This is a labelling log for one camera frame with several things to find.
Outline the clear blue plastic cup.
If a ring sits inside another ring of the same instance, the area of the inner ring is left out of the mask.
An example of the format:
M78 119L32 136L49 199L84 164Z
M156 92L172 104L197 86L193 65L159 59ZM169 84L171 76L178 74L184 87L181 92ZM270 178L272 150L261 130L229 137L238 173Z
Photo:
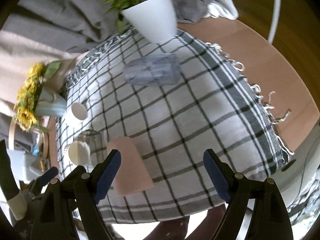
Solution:
M181 65L174 53L141 57L125 64L124 79L137 86L175 85L181 79Z

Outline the white cup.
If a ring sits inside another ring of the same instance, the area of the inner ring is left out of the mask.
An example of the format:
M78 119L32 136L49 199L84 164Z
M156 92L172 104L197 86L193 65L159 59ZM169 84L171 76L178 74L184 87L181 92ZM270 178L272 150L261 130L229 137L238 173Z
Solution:
M73 103L71 105L71 116L75 120L84 121L88 117L86 107L78 102Z

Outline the pink cup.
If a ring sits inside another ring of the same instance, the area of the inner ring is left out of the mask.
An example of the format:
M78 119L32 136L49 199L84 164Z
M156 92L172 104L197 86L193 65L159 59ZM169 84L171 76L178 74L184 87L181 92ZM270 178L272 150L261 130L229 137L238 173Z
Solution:
M129 137L114 138L108 142L107 153L118 150L121 165L114 179L114 189L119 196L128 196L147 189L154 184L143 160Z

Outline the pink curtain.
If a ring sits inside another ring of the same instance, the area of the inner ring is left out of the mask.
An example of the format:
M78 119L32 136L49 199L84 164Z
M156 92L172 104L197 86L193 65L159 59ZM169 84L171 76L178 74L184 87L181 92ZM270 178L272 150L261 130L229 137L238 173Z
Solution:
M59 92L67 75L85 56L67 53L26 37L1 31L1 113L13 116L17 93L26 80L29 69L37 63L60 61L59 70L47 86Z

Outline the white pot green plant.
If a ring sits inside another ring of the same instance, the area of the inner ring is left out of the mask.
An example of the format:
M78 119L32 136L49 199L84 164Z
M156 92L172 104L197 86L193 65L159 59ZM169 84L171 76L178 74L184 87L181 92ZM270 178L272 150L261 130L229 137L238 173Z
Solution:
M167 42L176 35L177 17L172 0L106 0L116 13L119 32L135 28L151 43Z

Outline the white desktop device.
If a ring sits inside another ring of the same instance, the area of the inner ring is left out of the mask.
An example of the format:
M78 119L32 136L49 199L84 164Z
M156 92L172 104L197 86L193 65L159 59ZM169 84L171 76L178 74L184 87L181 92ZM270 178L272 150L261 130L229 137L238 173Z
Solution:
M7 149L10 158L11 170L16 181L20 180L29 183L44 172L40 167L40 158L38 156L26 154L23 151L12 151Z

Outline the white hoop stand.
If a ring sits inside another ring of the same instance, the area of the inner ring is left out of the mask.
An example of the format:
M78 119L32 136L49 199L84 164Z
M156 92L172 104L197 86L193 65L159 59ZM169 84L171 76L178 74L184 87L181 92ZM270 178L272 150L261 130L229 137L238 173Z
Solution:
M274 37L276 35L279 17L280 17L280 9L281 9L281 0L274 0L272 21L271 21L270 30L268 33L268 38L267 38L267 41L270 44L273 43Z

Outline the sunflower bouquet in blue vase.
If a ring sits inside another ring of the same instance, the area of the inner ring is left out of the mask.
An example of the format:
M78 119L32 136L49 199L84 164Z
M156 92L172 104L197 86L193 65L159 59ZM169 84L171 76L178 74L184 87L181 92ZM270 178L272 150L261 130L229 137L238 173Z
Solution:
M47 129L40 120L43 116L61 118L67 108L67 102L59 93L49 88L46 83L57 73L60 61L50 63L39 62L29 68L27 79L17 93L16 112L13 121L23 131L38 128Z

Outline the checkered tablecloth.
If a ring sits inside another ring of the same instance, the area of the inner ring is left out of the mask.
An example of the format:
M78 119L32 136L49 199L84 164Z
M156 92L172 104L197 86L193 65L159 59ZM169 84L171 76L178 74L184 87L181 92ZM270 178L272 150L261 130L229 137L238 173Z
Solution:
M259 86L250 85L243 66L220 51L182 30L162 44L129 30L93 48L69 74L67 105L83 103L88 118L57 121L60 176L75 168L65 147L92 129L103 143L131 138L153 181L152 188L125 197L110 189L98 205L105 222L159 222L220 205L203 165L209 148L254 180L263 181L288 163L291 153L274 131ZM142 87L125 81L125 64L163 53L179 59L177 84Z

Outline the smoky transparent square cup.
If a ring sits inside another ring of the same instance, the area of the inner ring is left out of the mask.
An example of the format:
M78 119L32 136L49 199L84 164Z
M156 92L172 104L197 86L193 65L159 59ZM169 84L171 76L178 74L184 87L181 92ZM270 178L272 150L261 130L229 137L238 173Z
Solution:
M89 165L95 166L102 163L104 157L104 143L100 132L94 130L85 130L78 136L78 140L85 142L89 148Z

